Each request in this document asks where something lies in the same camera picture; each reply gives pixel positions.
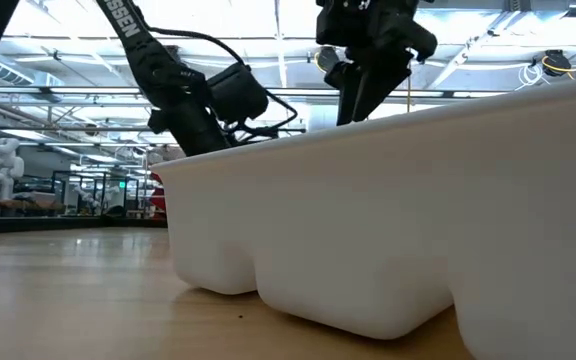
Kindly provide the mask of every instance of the ceiling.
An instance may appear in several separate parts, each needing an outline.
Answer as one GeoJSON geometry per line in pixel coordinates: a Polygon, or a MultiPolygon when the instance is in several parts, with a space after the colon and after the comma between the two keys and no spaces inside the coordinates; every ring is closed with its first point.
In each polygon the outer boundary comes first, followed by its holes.
{"type": "MultiPolygon", "coordinates": [[[[286,98],[300,112],[299,119],[289,125],[291,128],[334,124],[335,103],[331,103],[330,98],[322,101],[307,91],[327,88],[323,74],[311,61],[319,49],[314,34],[320,8],[314,0],[135,0],[135,3],[153,26],[199,31],[222,39],[251,65],[262,85],[300,89],[302,93],[295,93],[299,96],[286,98]]],[[[416,21],[433,32],[440,45],[426,64],[413,64],[411,88],[504,93],[574,81],[568,77],[542,77],[526,70],[533,59],[541,60],[548,49],[563,50],[576,67],[576,17],[566,16],[571,8],[576,8],[576,2],[437,0],[435,4],[422,3],[416,21]],[[509,12],[515,9],[513,6],[531,11],[509,12]],[[493,30],[494,36],[487,35],[489,30],[493,30]]],[[[202,40],[157,38],[165,45],[178,46],[182,60],[207,76],[234,62],[222,49],[202,40]]],[[[94,0],[20,0],[0,43],[0,63],[37,86],[83,86],[91,88],[91,94],[96,87],[136,86],[121,44],[94,0]],[[50,82],[46,82],[46,74],[51,75],[48,76],[50,82]]],[[[0,86],[13,85],[0,79],[0,86]]],[[[36,96],[0,93],[0,104],[33,119],[60,118],[59,126],[97,124],[143,128],[146,125],[147,103],[139,96],[101,97],[125,101],[131,106],[100,108],[90,106],[91,97],[86,95],[61,95],[62,103],[71,106],[59,106],[48,100],[37,100],[36,96]]],[[[390,99],[372,117],[406,112],[405,102],[404,98],[390,99]]],[[[411,110],[419,110],[442,103],[422,96],[415,98],[412,105],[411,110]]],[[[283,118],[283,109],[273,105],[259,122],[273,124],[283,118]]],[[[174,143],[170,135],[154,135],[148,131],[104,131],[92,137],[67,131],[48,135],[55,140],[80,142],[174,143]]]]}

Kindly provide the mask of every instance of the wooden table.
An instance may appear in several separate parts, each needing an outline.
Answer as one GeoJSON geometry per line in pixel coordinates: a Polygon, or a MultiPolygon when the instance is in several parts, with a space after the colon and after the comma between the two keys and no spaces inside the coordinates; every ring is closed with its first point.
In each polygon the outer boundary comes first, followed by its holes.
{"type": "Polygon", "coordinates": [[[451,309],[376,341],[191,288],[165,229],[0,235],[0,359],[472,359],[451,309]]]}

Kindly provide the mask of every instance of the white plastic tray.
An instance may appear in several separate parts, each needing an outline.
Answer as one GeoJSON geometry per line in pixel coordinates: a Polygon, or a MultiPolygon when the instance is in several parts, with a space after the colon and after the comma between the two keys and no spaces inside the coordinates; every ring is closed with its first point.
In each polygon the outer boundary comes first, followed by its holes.
{"type": "Polygon", "coordinates": [[[576,81],[160,164],[179,277],[378,339],[576,359],[576,81]]]}

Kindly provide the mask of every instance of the white plastic bin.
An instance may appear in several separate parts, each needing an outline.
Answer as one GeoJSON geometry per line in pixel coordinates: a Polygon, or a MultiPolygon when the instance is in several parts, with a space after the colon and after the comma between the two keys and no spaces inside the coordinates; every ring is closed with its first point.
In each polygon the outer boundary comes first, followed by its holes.
{"type": "Polygon", "coordinates": [[[576,359],[576,81],[157,165],[175,268],[378,339],[576,359]]]}

